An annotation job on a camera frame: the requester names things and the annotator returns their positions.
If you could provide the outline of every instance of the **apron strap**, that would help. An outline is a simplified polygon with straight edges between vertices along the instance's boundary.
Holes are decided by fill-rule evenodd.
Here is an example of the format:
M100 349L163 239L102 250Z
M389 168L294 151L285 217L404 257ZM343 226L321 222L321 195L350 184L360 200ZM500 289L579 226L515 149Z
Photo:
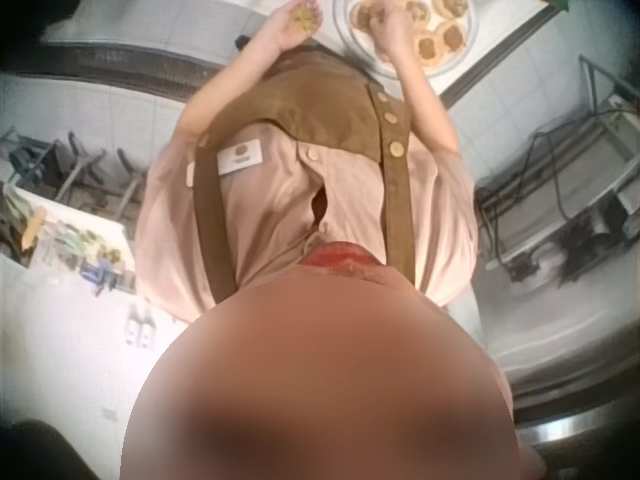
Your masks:
M387 265L395 267L415 285L416 253L407 162L410 129L402 126L409 122L409 119L400 117L389 97L376 84L369 83L369 95L380 124L380 154L384 182L381 223Z
M193 177L193 205L198 226L200 252L209 289L216 305L238 291L236 272L232 262L227 222L220 189L218 158L203 159L209 152L198 147Z

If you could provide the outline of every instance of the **hand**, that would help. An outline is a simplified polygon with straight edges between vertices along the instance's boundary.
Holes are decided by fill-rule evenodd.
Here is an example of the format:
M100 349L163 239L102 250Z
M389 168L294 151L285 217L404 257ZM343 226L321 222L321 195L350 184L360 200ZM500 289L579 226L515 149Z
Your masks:
M394 0L383 0L382 15L371 15L369 26L376 48L389 57L391 63L415 59L413 20L401 5Z
M316 0L290 0L274 11L255 37L277 55L301 45L322 25L322 10Z

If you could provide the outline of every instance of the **woman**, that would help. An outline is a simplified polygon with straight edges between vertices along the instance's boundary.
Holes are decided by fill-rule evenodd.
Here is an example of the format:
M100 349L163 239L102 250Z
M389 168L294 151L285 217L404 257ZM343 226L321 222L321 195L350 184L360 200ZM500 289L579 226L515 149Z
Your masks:
M361 247L438 305L469 284L473 184L414 55L411 16L389 1L370 25L405 103L301 47L322 21L316 0L276 10L190 100L149 172L137 286L177 318L194 321L319 246L324 261Z

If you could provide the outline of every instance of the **short sleeve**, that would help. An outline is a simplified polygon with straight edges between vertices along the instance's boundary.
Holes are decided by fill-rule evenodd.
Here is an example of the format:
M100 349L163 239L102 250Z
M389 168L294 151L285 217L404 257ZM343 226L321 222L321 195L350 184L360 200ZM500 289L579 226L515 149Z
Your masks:
M412 152L410 175L417 286L442 306L469 285L475 269L474 184L459 155L427 149Z

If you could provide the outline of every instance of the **kitchen counter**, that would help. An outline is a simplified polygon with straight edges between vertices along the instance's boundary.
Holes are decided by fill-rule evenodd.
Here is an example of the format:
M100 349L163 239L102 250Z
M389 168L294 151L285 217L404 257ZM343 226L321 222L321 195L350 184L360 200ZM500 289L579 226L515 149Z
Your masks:
M284 2L284 0L225 1L264 15L269 15ZM318 0L318 2L324 12L324 22L314 39L339 55L349 53L333 19L334 0ZM471 50L460 64L447 73L430 78L431 85L438 94L442 94L513 31L548 6L540 0L475 0L474 3L478 16L478 35ZM373 73L372 75L385 86L389 93L395 96L401 95L397 80Z

